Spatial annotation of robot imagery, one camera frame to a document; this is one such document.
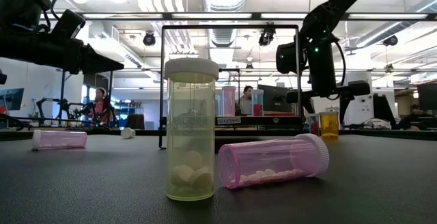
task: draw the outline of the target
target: woman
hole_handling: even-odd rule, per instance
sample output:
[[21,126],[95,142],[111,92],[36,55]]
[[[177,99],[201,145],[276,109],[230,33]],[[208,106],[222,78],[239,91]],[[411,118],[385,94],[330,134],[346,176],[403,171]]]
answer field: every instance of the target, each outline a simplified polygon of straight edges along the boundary
[[111,103],[107,97],[107,91],[104,88],[99,87],[96,90],[94,110],[91,110],[88,116],[90,116],[94,122],[109,124],[111,120]]
[[253,87],[246,86],[240,98],[241,113],[244,115],[252,115],[252,90]]

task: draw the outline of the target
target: pink bottle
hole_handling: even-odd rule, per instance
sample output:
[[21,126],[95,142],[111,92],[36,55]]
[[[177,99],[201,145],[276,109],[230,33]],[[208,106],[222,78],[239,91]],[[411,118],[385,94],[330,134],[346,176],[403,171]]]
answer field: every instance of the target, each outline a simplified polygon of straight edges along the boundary
[[223,116],[235,116],[235,87],[222,87],[223,90]]
[[323,140],[312,134],[228,144],[218,152],[220,178],[229,189],[316,177],[328,165],[328,149]]
[[41,131],[33,132],[32,150],[85,148],[86,132]]

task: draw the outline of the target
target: desk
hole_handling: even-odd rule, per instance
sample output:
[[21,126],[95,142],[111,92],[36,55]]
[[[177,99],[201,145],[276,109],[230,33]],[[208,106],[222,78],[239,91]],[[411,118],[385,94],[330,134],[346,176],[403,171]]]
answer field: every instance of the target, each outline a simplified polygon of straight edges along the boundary
[[0,223],[437,223],[437,141],[340,136],[320,179],[165,197],[157,137],[91,135],[86,150],[0,142]]

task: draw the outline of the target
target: person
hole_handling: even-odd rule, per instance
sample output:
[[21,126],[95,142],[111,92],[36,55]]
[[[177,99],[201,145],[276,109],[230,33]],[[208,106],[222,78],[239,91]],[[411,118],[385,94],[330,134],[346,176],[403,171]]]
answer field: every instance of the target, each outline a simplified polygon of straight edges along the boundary
[[432,117],[432,115],[423,112],[420,110],[417,104],[414,104],[412,105],[412,114],[407,115],[404,119],[402,119],[398,123],[397,127],[404,130],[420,130],[420,124],[412,124],[412,122],[421,122],[421,117]]
[[252,115],[252,90],[251,86],[244,87],[243,96],[240,98],[240,108],[243,115]]
[[100,123],[109,124],[111,121],[111,103],[107,96],[107,91],[99,87],[96,90],[96,99],[94,100],[94,111],[90,111],[88,116],[90,116],[93,121],[96,121],[97,117],[100,117]]

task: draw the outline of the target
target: small white cup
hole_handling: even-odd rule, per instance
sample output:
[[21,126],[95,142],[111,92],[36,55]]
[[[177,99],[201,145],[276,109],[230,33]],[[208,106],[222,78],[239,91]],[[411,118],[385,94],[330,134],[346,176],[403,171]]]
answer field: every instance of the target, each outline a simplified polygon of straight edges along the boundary
[[135,130],[131,128],[124,128],[121,134],[123,139],[130,139],[135,136]]

